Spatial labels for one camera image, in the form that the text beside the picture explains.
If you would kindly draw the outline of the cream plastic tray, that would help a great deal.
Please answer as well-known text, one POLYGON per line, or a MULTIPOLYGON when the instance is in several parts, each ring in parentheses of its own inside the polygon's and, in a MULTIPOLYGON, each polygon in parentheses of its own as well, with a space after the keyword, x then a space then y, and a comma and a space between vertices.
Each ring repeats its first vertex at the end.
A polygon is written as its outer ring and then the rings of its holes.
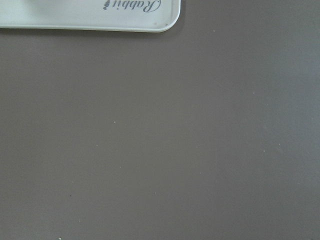
POLYGON ((180 12, 179 0, 2 0, 0 26, 161 33, 180 12))

